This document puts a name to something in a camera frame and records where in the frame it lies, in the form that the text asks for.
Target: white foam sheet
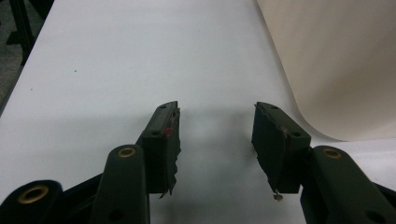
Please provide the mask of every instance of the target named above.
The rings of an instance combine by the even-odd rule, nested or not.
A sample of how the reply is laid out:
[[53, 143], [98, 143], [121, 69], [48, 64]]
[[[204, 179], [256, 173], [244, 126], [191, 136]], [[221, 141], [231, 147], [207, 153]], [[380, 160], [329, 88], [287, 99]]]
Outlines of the white foam sheet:
[[0, 118], [0, 201], [37, 179], [69, 189], [100, 174], [174, 100], [177, 184], [150, 196], [151, 223], [304, 223], [299, 195], [276, 202], [257, 163], [257, 101], [396, 189], [395, 139], [338, 142], [304, 122], [255, 1], [68, 0], [55, 1]]
[[396, 2], [258, 0], [304, 118], [330, 137], [396, 137]]

